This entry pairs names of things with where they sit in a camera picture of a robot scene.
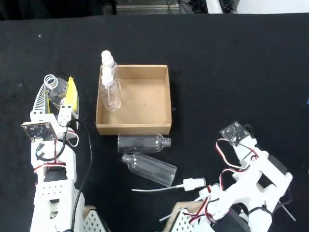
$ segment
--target bottle cap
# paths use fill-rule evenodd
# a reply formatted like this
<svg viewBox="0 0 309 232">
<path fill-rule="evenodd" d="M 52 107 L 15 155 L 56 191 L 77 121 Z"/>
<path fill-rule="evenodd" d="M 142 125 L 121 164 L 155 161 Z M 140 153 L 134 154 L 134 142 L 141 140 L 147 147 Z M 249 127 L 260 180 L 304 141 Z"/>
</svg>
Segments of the bottle cap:
<svg viewBox="0 0 309 232">
<path fill-rule="evenodd" d="M 111 86 L 114 83 L 114 76 L 110 67 L 103 67 L 102 70 L 102 84 L 104 86 Z"/>
<path fill-rule="evenodd" d="M 128 155 L 127 153 L 124 153 L 124 154 L 122 155 L 122 157 L 121 157 L 121 161 L 122 161 L 123 163 L 130 163 L 130 161 L 131 161 L 131 156 Z"/>
<path fill-rule="evenodd" d="M 102 56 L 102 64 L 104 66 L 111 67 L 114 64 L 114 58 L 112 57 L 112 54 L 110 51 L 105 50 L 101 53 Z"/>
</svg>

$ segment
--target clear plastic bottle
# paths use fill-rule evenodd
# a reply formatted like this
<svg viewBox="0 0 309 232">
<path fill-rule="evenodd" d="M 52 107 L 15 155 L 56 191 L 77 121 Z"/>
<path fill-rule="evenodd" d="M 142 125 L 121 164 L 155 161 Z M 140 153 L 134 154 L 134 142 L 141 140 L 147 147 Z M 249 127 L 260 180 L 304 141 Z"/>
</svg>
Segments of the clear plastic bottle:
<svg viewBox="0 0 309 232">
<path fill-rule="evenodd" d="M 103 68 L 100 80 L 99 89 L 104 107 L 108 111 L 118 110 L 121 106 L 119 85 L 117 80 L 114 79 L 110 67 Z"/>
<path fill-rule="evenodd" d="M 143 153 L 124 154 L 121 161 L 131 172 L 167 187 L 171 186 L 177 171 L 177 167 Z"/>
<path fill-rule="evenodd" d="M 48 99 L 57 109 L 60 109 L 61 101 L 66 97 L 68 91 L 67 81 L 49 74 L 44 77 L 44 84 Z"/>
<path fill-rule="evenodd" d="M 118 152 L 159 152 L 171 146 L 171 139 L 161 134 L 118 135 Z"/>
<path fill-rule="evenodd" d="M 110 67 L 113 71 L 114 79 L 118 81 L 119 80 L 118 64 L 114 61 L 111 52 L 105 50 L 101 53 L 101 57 L 102 57 L 101 69 L 103 69 L 103 67 Z"/>
</svg>

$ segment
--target open cardboard box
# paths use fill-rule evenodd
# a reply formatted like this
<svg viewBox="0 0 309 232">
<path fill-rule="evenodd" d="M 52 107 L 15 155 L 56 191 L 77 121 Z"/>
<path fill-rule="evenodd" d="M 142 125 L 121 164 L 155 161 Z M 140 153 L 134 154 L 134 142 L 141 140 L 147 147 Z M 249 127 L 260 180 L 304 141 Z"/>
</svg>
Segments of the open cardboard box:
<svg viewBox="0 0 309 232">
<path fill-rule="evenodd" d="M 96 126 L 101 135 L 169 134 L 172 119 L 167 65 L 119 65 L 121 107 L 109 112 L 98 91 Z"/>
</svg>

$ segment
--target white robotic arm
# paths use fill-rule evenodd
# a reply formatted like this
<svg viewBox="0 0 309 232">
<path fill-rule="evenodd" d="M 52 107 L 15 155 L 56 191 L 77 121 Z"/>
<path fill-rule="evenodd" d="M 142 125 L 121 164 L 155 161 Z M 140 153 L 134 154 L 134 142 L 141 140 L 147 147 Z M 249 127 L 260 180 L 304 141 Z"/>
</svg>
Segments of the white robotic arm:
<svg viewBox="0 0 309 232">
<path fill-rule="evenodd" d="M 91 220 L 96 221 L 98 231 L 105 232 L 96 212 L 89 214 L 84 222 L 84 196 L 74 186 L 77 179 L 76 156 L 66 143 L 70 138 L 78 138 L 75 130 L 68 127 L 76 122 L 75 128 L 78 128 L 78 114 L 71 104 L 62 101 L 56 119 L 54 114 L 49 113 L 44 89 L 42 85 L 36 97 L 30 113 L 31 122 L 21 125 L 31 139 L 31 164 L 38 176 L 30 232 L 84 232 L 90 230 Z"/>
<path fill-rule="evenodd" d="M 242 203 L 248 210 L 248 215 L 242 210 L 242 215 L 237 216 L 248 223 L 247 226 L 242 226 L 242 230 L 267 232 L 272 223 L 272 213 L 280 198 L 286 193 L 293 177 L 273 156 L 258 148 L 256 139 L 252 138 L 238 122 L 223 129 L 221 135 L 223 139 L 217 142 L 229 142 L 241 164 L 239 167 L 229 164 L 217 145 L 217 150 L 230 166 L 223 172 L 233 172 L 236 183 L 224 189 L 222 172 L 219 184 L 208 186 L 200 191 L 200 197 L 204 199 L 205 204 L 198 214 L 191 215 L 190 222 L 195 223 L 196 232 L 222 231 L 217 230 L 217 225 L 225 217 L 229 217 L 233 205 Z M 268 183 L 262 186 L 260 180 L 263 178 L 268 179 Z"/>
</svg>

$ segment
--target white plastic bracket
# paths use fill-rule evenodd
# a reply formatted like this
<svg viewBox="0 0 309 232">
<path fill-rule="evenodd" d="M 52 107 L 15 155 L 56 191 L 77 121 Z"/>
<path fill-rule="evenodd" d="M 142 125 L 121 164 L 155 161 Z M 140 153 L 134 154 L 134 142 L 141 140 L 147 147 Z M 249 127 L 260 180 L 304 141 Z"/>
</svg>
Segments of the white plastic bracket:
<svg viewBox="0 0 309 232">
<path fill-rule="evenodd" d="M 107 232 L 96 210 L 90 210 L 84 220 L 84 232 Z"/>
</svg>

